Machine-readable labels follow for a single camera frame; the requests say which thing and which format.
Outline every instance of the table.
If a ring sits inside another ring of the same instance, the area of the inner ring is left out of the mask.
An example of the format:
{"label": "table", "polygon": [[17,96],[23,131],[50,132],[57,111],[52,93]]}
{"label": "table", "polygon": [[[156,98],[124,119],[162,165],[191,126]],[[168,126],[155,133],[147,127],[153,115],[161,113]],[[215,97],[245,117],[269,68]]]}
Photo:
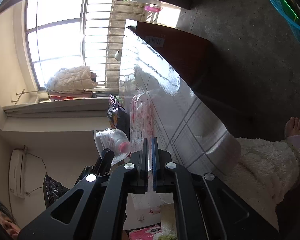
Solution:
{"label": "table", "polygon": [[[182,43],[187,46],[186,33],[170,28],[169,31],[184,35]],[[158,53],[157,50],[166,57],[173,55],[169,53],[169,35],[161,33],[163,43],[161,41],[160,46],[155,47],[156,43],[152,42],[151,47],[134,32],[137,32],[136,26],[127,21],[119,81],[119,97],[124,108],[130,113],[132,98],[137,88],[142,87],[150,101],[153,132],[158,138],[158,147],[170,152],[173,161],[184,165],[192,173],[204,175],[213,172],[219,177],[226,175],[240,157],[240,144],[167,62],[174,62],[180,73],[186,73],[186,69],[180,69],[180,66],[185,67],[182,57],[179,55],[177,61],[171,58],[166,60]],[[137,196],[134,199],[136,209],[145,211],[149,207],[153,211],[160,201],[162,204],[171,203],[170,199],[162,200],[153,192],[148,194],[151,197]]]}

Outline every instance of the pink slipper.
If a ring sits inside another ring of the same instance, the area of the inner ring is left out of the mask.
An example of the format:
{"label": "pink slipper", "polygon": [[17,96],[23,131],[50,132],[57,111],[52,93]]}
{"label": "pink slipper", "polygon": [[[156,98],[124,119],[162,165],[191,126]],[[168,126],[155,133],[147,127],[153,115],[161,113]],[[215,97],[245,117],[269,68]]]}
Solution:
{"label": "pink slipper", "polygon": [[[288,136],[287,137],[287,125],[288,125],[288,122],[286,123],[285,127],[284,127],[284,138],[287,140],[287,142],[289,144],[291,144],[297,151],[298,153],[298,161],[299,161],[299,167],[300,167],[300,134],[298,135],[292,135],[292,136]],[[299,177],[295,183],[295,186],[298,185],[300,182],[300,172],[299,172]]]}

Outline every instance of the window frame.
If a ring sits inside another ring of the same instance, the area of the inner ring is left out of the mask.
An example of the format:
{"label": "window frame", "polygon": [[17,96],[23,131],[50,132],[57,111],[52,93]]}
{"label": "window frame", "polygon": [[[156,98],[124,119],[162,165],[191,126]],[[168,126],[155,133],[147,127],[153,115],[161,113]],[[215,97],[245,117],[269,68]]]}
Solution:
{"label": "window frame", "polygon": [[34,28],[28,30],[27,29],[28,0],[25,1],[25,6],[24,6],[24,8],[25,8],[25,10],[24,10],[24,30],[25,30],[26,50],[27,50],[26,55],[28,56],[32,73],[34,74],[34,80],[35,80],[36,86],[37,86],[37,88],[38,88],[39,91],[45,91],[46,88],[45,87],[41,87],[40,84],[39,84],[37,73],[36,73],[35,68],[34,68],[34,64],[40,62],[40,65],[41,65],[42,61],[47,61],[47,60],[52,60],[52,59],[58,59],[58,58],[62,58],[62,57],[55,57],[55,58],[48,58],[48,59],[41,60],[40,59],[40,54],[39,54],[39,45],[38,45],[39,60],[32,61],[32,58],[31,58],[31,55],[30,55],[30,46],[29,46],[28,34],[36,31],[37,42],[38,42],[38,30],[42,30],[42,29],[45,29],[45,28],[48,28],[48,27],[57,26],[57,25],[63,25],[63,24],[68,24],[68,23],[79,22],[80,23],[80,34],[81,34],[81,38],[80,38],[81,45],[80,45],[80,55],[77,55],[77,56],[81,57],[83,65],[85,65],[84,37],[85,37],[85,18],[86,18],[86,11],[87,11],[88,0],[82,0],[82,2],[81,2],[80,18],[61,20],[61,21],[57,21],[57,22],[53,22],[53,23],[44,24],[44,25],[41,25],[41,26],[37,25],[38,2],[39,2],[39,0],[37,0],[36,26]]}

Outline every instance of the gray floor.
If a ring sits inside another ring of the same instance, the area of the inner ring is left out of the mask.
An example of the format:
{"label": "gray floor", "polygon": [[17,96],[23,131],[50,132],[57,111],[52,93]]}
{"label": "gray floor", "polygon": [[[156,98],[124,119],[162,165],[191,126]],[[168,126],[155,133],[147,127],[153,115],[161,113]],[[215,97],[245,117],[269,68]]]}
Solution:
{"label": "gray floor", "polygon": [[[214,45],[197,92],[234,136],[282,140],[286,121],[300,118],[300,45],[286,21],[269,0],[194,0],[192,7],[177,28]],[[282,236],[300,239],[300,186],[277,213]]]}

